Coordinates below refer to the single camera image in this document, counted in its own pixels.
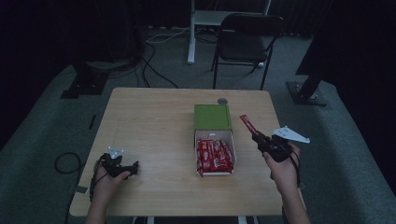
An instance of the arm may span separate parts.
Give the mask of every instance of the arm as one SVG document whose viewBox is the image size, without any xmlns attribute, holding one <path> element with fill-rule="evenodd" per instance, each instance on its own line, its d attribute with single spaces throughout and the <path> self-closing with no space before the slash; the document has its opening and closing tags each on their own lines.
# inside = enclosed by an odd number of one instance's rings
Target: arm
<svg viewBox="0 0 396 224">
<path fill-rule="evenodd" d="M 300 155 L 300 149 L 293 144 L 290 145 L 297 156 Z M 290 224 L 311 223 L 300 198 L 296 184 L 297 174 L 291 160 L 286 159 L 282 162 L 276 162 L 267 152 L 264 152 L 262 155 L 271 169 L 273 179 L 276 182 L 276 188 L 282 196 L 283 207 L 288 222 Z M 298 162 L 297 156 L 294 153 L 291 156 Z"/>
<path fill-rule="evenodd" d="M 106 223 L 106 210 L 110 204 L 111 199 L 116 195 L 122 181 L 130 174 L 125 171 L 113 178 L 107 174 L 107 171 L 102 165 L 98 168 L 96 175 L 96 185 L 94 187 L 94 194 L 92 196 L 92 203 L 88 211 L 86 224 Z"/>
</svg>

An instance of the chair backrest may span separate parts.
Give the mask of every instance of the chair backrest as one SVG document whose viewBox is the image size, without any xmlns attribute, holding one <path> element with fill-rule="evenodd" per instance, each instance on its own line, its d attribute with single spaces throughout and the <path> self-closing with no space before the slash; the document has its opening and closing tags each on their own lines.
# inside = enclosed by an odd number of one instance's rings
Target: chair backrest
<svg viewBox="0 0 396 224">
<path fill-rule="evenodd" d="M 233 30 L 247 35 L 270 35 L 277 38 L 284 34 L 285 22 L 278 16 L 233 13 L 224 18 L 220 30 Z"/>
</svg>

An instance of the black controller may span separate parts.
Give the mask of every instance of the black controller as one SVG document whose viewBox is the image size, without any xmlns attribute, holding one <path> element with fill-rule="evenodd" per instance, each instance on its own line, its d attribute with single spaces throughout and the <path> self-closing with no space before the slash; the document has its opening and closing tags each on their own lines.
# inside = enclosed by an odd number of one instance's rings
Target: black controller
<svg viewBox="0 0 396 224">
<path fill-rule="evenodd" d="M 137 175 L 137 167 L 139 161 L 136 161 L 132 166 L 121 166 L 122 156 L 118 156 L 116 159 L 111 159 L 110 155 L 105 153 L 102 157 L 102 166 L 107 170 L 108 174 L 112 177 L 117 177 L 124 171 L 131 172 L 131 175 Z"/>
<path fill-rule="evenodd" d="M 268 152 L 276 162 L 284 161 L 293 151 L 291 146 L 288 144 L 288 139 L 277 135 L 272 135 L 272 138 L 270 138 L 257 131 L 252 133 L 251 138 L 257 143 L 257 148 L 261 153 Z"/>
</svg>

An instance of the black chair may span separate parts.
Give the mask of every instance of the black chair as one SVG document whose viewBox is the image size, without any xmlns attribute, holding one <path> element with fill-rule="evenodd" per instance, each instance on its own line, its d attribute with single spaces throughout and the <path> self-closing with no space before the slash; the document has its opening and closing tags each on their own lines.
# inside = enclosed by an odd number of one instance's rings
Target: black chair
<svg viewBox="0 0 396 224">
<path fill-rule="evenodd" d="M 262 14 L 234 13 L 227 16 L 219 28 L 219 38 L 213 58 L 215 69 L 213 89 L 216 88 L 219 64 L 250 65 L 254 72 L 260 63 L 266 62 L 262 77 L 262 87 L 271 61 L 273 45 L 284 34 L 284 21 L 278 16 Z M 267 47 L 264 38 L 270 39 Z M 229 63 L 219 63 L 219 58 Z"/>
</svg>

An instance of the black device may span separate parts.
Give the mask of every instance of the black device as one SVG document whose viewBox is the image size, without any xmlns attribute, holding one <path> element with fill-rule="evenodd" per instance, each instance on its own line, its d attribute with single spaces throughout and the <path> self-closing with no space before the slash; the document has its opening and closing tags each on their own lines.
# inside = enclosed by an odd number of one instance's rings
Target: black device
<svg viewBox="0 0 396 224">
<path fill-rule="evenodd" d="M 118 156 L 116 159 L 112 159 L 110 154 L 105 153 L 101 157 L 102 166 L 107 170 L 108 174 L 112 177 L 117 177 L 124 171 L 131 172 L 131 175 L 137 175 L 137 167 L 139 166 L 139 161 L 136 161 L 132 166 L 122 166 L 122 156 Z"/>
<path fill-rule="evenodd" d="M 287 159 L 293 152 L 288 144 L 288 139 L 272 135 L 272 138 L 265 136 L 263 133 L 256 131 L 252 133 L 251 138 L 257 143 L 257 149 L 263 153 L 268 152 L 276 162 L 282 162 Z"/>
<path fill-rule="evenodd" d="M 111 158 L 110 154 L 105 153 L 96 162 L 95 167 L 93 168 L 93 177 L 91 179 L 90 200 L 92 200 L 93 190 L 95 188 L 95 185 L 106 175 L 111 175 L 114 178 L 124 171 L 131 172 L 129 176 L 137 175 L 137 168 L 139 166 L 139 161 L 136 161 L 132 166 L 122 166 L 121 161 L 122 161 L 122 156 L 118 156 L 113 159 Z M 96 174 L 100 163 L 106 169 L 107 174 L 100 176 L 98 179 L 96 179 Z"/>
</svg>

